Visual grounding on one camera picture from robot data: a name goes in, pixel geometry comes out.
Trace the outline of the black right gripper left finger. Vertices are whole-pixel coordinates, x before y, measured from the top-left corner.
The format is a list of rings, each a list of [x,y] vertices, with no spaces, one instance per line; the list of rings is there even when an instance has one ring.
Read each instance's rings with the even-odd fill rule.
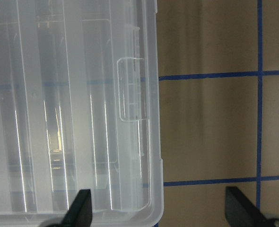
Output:
[[[90,227],[93,220],[90,189],[78,192],[71,207],[61,221],[61,227]]]

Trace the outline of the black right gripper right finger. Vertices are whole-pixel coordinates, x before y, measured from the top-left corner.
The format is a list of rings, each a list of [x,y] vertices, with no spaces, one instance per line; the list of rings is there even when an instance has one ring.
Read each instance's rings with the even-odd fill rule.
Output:
[[[236,186],[225,189],[225,218],[230,227],[269,227],[268,220]]]

